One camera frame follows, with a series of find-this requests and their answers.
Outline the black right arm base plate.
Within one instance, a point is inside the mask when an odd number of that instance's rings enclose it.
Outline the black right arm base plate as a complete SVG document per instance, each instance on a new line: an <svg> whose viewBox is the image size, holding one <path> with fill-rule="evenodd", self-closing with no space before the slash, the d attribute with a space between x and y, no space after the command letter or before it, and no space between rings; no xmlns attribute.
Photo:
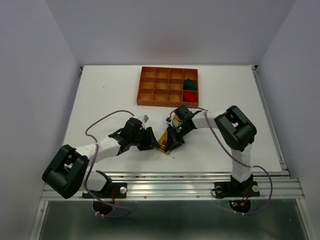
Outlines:
<svg viewBox="0 0 320 240"><path fill-rule="evenodd" d="M211 195L217 199L259 197L260 191L256 181L249 184L232 183L231 181L214 182Z"/></svg>

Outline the dark green sock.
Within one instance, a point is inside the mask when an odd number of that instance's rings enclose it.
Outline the dark green sock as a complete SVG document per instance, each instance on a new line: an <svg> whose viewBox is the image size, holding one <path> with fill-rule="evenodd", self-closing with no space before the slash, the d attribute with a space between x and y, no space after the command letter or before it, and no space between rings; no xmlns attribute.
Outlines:
<svg viewBox="0 0 320 240"><path fill-rule="evenodd" d="M197 84L195 82L193 82L191 79L187 78L183 81L183 89L185 91L196 91L197 88Z"/></svg>

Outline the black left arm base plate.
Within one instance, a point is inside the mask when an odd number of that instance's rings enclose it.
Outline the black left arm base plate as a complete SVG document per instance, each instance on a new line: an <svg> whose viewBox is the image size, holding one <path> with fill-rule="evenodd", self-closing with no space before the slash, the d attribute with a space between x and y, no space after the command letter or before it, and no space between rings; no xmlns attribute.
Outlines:
<svg viewBox="0 0 320 240"><path fill-rule="evenodd" d="M125 199L127 197L128 184L126 182L104 181L90 182L88 184L90 192L100 199Z"/></svg>

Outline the orange compartment tray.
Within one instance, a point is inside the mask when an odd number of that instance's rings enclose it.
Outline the orange compartment tray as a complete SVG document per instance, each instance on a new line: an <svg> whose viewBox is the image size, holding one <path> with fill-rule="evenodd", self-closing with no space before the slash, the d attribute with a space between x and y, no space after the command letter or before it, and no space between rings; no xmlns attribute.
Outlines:
<svg viewBox="0 0 320 240"><path fill-rule="evenodd" d="M197 90L184 90L184 80L191 79ZM184 102L184 91L196 92L198 102ZM199 106L198 70L194 68L143 66L136 97L139 106L180 107L181 105Z"/></svg>

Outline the red sock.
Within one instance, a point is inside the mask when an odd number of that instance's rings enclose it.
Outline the red sock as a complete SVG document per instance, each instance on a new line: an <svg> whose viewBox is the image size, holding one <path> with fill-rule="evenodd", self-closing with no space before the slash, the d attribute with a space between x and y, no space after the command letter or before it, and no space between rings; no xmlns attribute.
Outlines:
<svg viewBox="0 0 320 240"><path fill-rule="evenodd" d="M197 93L195 91L184 91L183 101L186 103L197 103L198 102Z"/></svg>

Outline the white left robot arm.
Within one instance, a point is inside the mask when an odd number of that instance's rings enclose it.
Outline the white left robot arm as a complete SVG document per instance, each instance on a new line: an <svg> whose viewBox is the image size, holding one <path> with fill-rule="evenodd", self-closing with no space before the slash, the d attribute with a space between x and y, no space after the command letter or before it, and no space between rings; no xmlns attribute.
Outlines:
<svg viewBox="0 0 320 240"><path fill-rule="evenodd" d="M93 167L95 163L119 156L131 147L137 147L139 151L159 149L153 129L145 127L146 121L146 115L131 117L124 127L106 138L94 138L93 144L80 147L63 145L42 174L43 182L64 199L69 199L85 189L85 181L91 173L91 170L87 172L87 168Z"/></svg>

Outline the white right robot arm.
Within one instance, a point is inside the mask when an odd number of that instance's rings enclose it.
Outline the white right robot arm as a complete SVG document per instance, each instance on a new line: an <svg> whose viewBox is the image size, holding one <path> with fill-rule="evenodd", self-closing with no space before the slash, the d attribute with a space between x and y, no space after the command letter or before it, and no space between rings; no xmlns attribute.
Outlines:
<svg viewBox="0 0 320 240"><path fill-rule="evenodd" d="M232 159L230 181L215 183L216 195L247 193L253 182L251 148L257 134L255 125L235 105L218 115L204 108L195 109L193 112L182 105L169 114L167 128L158 140L161 150L169 154L185 143L184 137L191 131L208 128Z"/></svg>

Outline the yellow sock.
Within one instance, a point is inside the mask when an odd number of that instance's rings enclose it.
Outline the yellow sock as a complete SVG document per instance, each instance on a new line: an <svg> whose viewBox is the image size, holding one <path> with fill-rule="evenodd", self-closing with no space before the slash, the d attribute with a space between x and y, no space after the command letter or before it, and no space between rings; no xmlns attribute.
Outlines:
<svg viewBox="0 0 320 240"><path fill-rule="evenodd" d="M170 115L171 118L173 119L173 123L175 126L179 126L182 121L177 117L176 114L174 115ZM160 145L160 151L166 155L169 155L171 153L170 150L166 150L166 146L168 144L168 139L169 139L169 134L168 134L168 130L165 129L164 133L162 134L162 136L159 138L158 143Z"/></svg>

